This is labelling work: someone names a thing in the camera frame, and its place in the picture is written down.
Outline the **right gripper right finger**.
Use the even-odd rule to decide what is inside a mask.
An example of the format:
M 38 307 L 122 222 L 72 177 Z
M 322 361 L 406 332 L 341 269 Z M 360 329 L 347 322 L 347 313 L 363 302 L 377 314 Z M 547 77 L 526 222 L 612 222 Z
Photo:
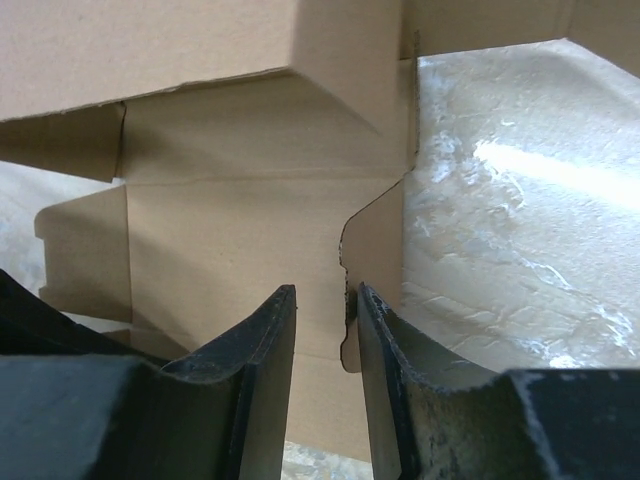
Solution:
M 470 362 L 400 318 L 368 285 L 358 334 L 377 479 L 635 479 L 635 369 Z

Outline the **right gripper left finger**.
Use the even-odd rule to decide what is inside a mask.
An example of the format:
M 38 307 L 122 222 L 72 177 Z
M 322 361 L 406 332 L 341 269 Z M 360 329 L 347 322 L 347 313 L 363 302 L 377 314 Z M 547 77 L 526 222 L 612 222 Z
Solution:
M 1 278 L 5 479 L 276 479 L 296 291 L 166 360 L 74 322 Z

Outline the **brown cardboard box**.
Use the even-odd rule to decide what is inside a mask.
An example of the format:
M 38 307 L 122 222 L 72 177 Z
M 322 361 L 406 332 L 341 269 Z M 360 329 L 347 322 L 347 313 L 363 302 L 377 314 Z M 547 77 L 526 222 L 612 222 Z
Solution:
M 424 55 L 567 39 L 639 71 L 635 1 L 5 1 L 1 157 L 109 182 L 35 217 L 39 295 L 174 356 L 297 290 L 286 437 L 370 457 L 355 289 L 401 298 Z

